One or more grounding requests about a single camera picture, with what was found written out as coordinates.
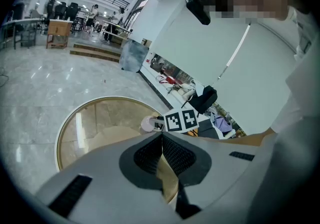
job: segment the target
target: wooden cabinet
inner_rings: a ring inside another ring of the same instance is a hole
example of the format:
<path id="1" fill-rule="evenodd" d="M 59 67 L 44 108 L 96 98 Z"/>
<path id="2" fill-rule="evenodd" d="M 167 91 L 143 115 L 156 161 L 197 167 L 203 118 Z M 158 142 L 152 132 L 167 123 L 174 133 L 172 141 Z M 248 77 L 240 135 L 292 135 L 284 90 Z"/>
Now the wooden cabinet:
<path id="1" fill-rule="evenodd" d="M 65 48 L 68 44 L 68 37 L 71 30 L 72 21 L 64 20 L 50 20 L 48 27 L 48 36 L 46 38 L 46 46 L 51 45 L 52 47 Z M 54 36 L 64 36 L 63 43 L 55 43 Z"/>

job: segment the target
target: black bag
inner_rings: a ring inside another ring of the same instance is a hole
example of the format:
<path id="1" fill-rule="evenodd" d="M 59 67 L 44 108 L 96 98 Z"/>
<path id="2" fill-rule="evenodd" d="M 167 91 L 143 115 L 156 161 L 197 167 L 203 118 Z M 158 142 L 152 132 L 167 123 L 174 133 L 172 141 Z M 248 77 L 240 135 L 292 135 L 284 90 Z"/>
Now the black bag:
<path id="1" fill-rule="evenodd" d="M 207 86 L 204 88 L 201 96 L 198 97 L 197 94 L 194 94 L 189 103 L 196 111 L 203 114 L 217 100 L 217 98 L 217 91 L 213 87 Z"/>

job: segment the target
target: black slot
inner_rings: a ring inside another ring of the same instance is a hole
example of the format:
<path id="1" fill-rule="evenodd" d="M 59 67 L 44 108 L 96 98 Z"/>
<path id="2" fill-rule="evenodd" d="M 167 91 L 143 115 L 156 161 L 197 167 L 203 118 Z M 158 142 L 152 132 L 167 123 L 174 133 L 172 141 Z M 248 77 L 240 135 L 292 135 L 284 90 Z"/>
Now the black slot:
<path id="1" fill-rule="evenodd" d="M 253 154 L 246 154 L 246 153 L 241 153 L 236 151 L 231 152 L 229 155 L 236 158 L 243 159 L 243 160 L 247 160 L 247 161 L 252 161 L 255 157 Z"/>
<path id="2" fill-rule="evenodd" d="M 90 177 L 78 175 L 49 205 L 49 208 L 66 218 L 91 181 Z"/>

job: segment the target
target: marble floor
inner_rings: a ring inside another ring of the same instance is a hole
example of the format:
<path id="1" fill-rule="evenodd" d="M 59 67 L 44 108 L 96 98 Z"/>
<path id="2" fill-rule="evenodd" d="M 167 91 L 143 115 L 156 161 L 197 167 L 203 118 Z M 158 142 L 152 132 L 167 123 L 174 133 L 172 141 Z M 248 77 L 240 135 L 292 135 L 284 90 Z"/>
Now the marble floor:
<path id="1" fill-rule="evenodd" d="M 56 135 L 80 104 L 125 96 L 168 111 L 139 74 L 122 71 L 118 63 L 70 55 L 70 48 L 46 50 L 46 36 L 39 37 L 38 46 L 0 51 L 0 67 L 9 76 L 0 88 L 1 157 L 14 182 L 31 193 L 56 173 Z M 70 38 L 69 46 L 78 40 Z"/>

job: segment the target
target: wooden step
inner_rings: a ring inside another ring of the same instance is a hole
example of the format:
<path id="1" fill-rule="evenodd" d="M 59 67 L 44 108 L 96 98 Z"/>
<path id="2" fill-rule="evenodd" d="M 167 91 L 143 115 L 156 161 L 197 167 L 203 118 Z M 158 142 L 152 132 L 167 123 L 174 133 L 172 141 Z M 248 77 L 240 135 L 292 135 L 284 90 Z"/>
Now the wooden step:
<path id="1" fill-rule="evenodd" d="M 78 49 L 84 49 L 84 50 L 90 50 L 90 51 L 95 51 L 95 52 L 100 52 L 100 53 L 105 53 L 109 55 L 113 55 L 116 57 L 119 57 L 121 55 L 121 50 L 113 47 L 108 47 L 107 49 L 101 48 L 101 47 L 96 47 L 93 45 L 84 45 L 84 44 L 74 44 L 74 48 Z"/>
<path id="2" fill-rule="evenodd" d="M 81 49 L 81 48 L 74 48 L 70 50 L 71 55 L 78 55 L 78 56 L 84 56 L 84 57 L 91 57 L 91 58 L 100 58 L 104 60 L 109 60 L 113 62 L 119 63 L 120 55 L 115 56 L 107 53 L 102 53 L 98 51 L 93 50 L 87 50 L 87 49 Z"/>

